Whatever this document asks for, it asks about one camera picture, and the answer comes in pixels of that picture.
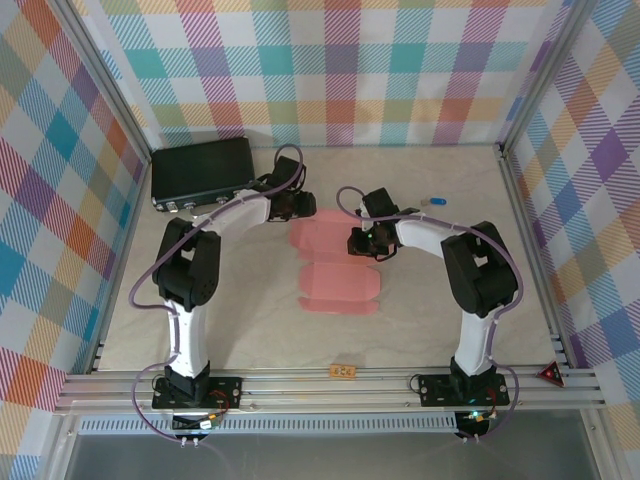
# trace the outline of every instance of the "colorful plaid wall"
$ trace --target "colorful plaid wall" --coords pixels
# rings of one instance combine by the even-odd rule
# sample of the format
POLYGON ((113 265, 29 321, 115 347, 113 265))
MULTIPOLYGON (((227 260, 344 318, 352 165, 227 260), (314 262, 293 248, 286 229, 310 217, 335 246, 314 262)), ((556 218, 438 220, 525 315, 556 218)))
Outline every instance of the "colorful plaid wall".
POLYGON ((75 1, 158 147, 494 143, 568 5, 75 1))
POLYGON ((507 137, 507 134, 509 133, 509 130, 513 125, 513 121, 517 118, 518 114, 520 113, 520 108, 522 107, 522 103, 524 102, 525 98, 529 94, 531 87, 533 86, 533 82, 536 78, 538 71, 540 70, 540 67, 542 67, 545 64, 547 55, 551 51, 551 46, 553 45, 553 42, 558 37, 558 34, 560 33, 560 31, 562 30, 562 27, 564 26, 564 22, 567 19, 567 16, 569 15, 571 7, 575 4, 575 2, 576 0, 563 0, 562 6, 560 7, 560 9, 558 10, 558 13, 556 14, 556 18, 553 19, 553 23, 551 24, 551 27, 547 32, 547 36, 545 37, 544 42, 542 42, 542 45, 540 46, 540 50, 538 50, 538 54, 536 55, 535 60, 533 61, 533 63, 531 64, 531 67, 529 68, 529 71, 527 72, 527 76, 522 82, 522 85, 520 85, 520 90, 518 91, 518 95, 516 96, 515 101, 511 105, 511 109, 507 114, 507 119, 502 125, 502 129, 500 130, 500 134, 498 135, 498 138, 497 138, 498 143, 503 143, 505 138, 507 137))
POLYGON ((0 478, 31 479, 142 163, 45 0, 0 2, 0 478))
POLYGON ((515 166, 580 365, 640 478, 640 2, 603 0, 515 166))

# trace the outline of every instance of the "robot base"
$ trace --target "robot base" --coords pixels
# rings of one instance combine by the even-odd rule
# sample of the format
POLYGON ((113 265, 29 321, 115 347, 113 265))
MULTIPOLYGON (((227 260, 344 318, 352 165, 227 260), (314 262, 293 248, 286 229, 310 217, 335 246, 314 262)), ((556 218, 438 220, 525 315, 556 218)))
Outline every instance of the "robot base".
POLYGON ((456 413, 456 424, 458 430, 455 435, 460 438, 469 438, 478 435, 481 437, 489 431, 491 426, 490 419, 477 421, 475 418, 469 418, 468 413, 456 413))
POLYGON ((504 376, 493 374, 486 379, 484 388, 471 392, 461 400, 451 385, 450 375, 420 375, 418 377, 420 405, 423 407, 478 407, 509 405, 509 392, 504 376))
POLYGON ((207 410, 226 409, 224 397, 229 401, 230 410, 240 408, 240 397, 242 395, 242 378, 240 377, 209 377, 207 387, 208 394, 204 398, 195 402, 193 398, 181 393, 175 388, 171 388, 165 377, 159 377, 154 385, 154 395, 151 408, 154 410, 188 410, 202 408, 207 410), (214 392, 221 392, 223 395, 216 395, 214 392))

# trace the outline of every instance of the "red triangle reflector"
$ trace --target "red triangle reflector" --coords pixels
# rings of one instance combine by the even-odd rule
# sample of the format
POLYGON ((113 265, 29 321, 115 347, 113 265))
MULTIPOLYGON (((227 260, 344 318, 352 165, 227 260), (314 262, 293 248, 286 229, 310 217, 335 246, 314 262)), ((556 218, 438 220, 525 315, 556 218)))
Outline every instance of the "red triangle reflector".
POLYGON ((555 360, 540 370, 536 374, 536 377, 542 378, 547 382, 551 382, 558 387, 564 387, 564 378, 562 378, 562 375, 560 374, 560 367, 558 366, 558 362, 555 360))

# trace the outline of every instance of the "beige table surface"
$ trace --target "beige table surface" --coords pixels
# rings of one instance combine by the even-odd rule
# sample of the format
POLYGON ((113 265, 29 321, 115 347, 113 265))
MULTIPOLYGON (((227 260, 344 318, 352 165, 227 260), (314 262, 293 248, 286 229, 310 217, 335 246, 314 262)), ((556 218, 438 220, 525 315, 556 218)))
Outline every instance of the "beige table surface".
MULTIPOLYGON (((523 272, 525 299, 505 315, 495 357, 514 365, 546 364, 554 358, 549 330, 533 285, 506 189, 491 147, 306 148, 305 189, 318 207, 334 208, 335 192, 355 185, 369 192, 384 186, 402 209, 431 196, 433 216, 464 225, 496 224, 523 272)), ((273 150, 254 151, 256 174, 271 170, 273 150)), ((356 208, 355 194, 346 197, 356 208)), ((168 320, 162 312, 133 310, 127 294, 156 258, 170 214, 156 212, 145 193, 124 278, 100 361, 100 370, 139 370, 165 360, 168 320)), ((379 311, 370 316, 309 313, 297 301, 305 264, 288 243, 290 225, 265 224, 225 245, 220 285, 207 308, 207 346, 212 368, 359 367, 448 365, 458 344, 461 311, 435 256, 403 248, 376 265, 382 276, 379 311)), ((157 302, 148 281, 138 300, 157 302)))

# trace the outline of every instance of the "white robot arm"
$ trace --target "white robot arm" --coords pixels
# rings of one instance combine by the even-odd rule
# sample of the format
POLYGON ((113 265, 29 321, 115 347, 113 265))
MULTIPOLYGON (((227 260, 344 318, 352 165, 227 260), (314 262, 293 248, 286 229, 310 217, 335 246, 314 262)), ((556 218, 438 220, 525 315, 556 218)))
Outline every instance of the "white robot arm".
MULTIPOLYGON (((245 198, 255 194, 255 190, 241 190, 235 198, 245 198)), ((247 230, 269 220, 271 200, 266 197, 253 198, 227 210, 213 222, 202 229, 203 232, 215 232, 225 243, 238 240, 247 230)), ((195 220, 195 224, 204 220, 202 215, 195 220)), ((209 364, 205 344, 206 305, 194 306, 191 311, 185 310, 184 305, 173 299, 165 299, 165 305, 178 312, 178 328, 180 345, 175 345, 175 322, 169 314, 169 338, 171 351, 178 352, 171 363, 173 372, 188 378, 196 378, 209 364)))
MULTIPOLYGON (((451 397, 452 404, 460 405, 482 401, 487 391, 505 393, 504 379, 496 373, 487 347, 493 313, 511 303, 517 291, 514 272, 505 258, 473 233, 454 234, 450 229, 423 222, 416 215, 401 217, 417 212, 415 209, 400 212, 384 188, 364 195, 356 212, 363 219, 362 226, 352 229, 348 252, 386 261, 399 248, 413 247, 445 262, 452 294, 462 309, 460 343, 451 360, 448 378, 421 377, 421 385, 430 392, 428 398, 422 395, 423 406, 434 399, 434 405, 443 405, 438 403, 446 400, 443 397, 451 397), (375 218, 388 220, 375 221, 375 218), (434 390, 447 389, 455 394, 432 395, 434 390)), ((473 228, 506 251, 494 225, 482 222, 473 228)))
MULTIPOLYGON (((415 247, 440 258, 442 242, 451 237, 451 230, 438 228, 420 220, 400 220, 396 223, 398 240, 405 247, 415 247)), ((479 375, 491 368, 487 358, 487 336, 493 321, 492 312, 484 318, 462 311, 460 343, 454 359, 468 376, 479 375)))
MULTIPOLYGON (((177 312, 177 318, 169 313, 171 351, 175 358, 165 367, 163 384, 185 403, 200 404, 210 394, 205 305, 218 286, 222 242, 234 242, 250 228, 271 220, 288 221, 314 215, 315 198, 302 191, 305 175, 305 167, 299 167, 297 161, 279 157, 271 174, 260 177, 251 188, 237 192, 234 201, 240 201, 235 206, 221 211, 153 273, 165 305, 171 312, 177 312), (298 177, 292 185, 274 192, 296 174, 298 177), (184 251, 192 250, 191 259, 183 256, 184 251)), ((198 217, 194 223, 199 225, 206 218, 198 217)), ((158 258, 194 229, 194 223, 180 218, 171 220, 158 258)))

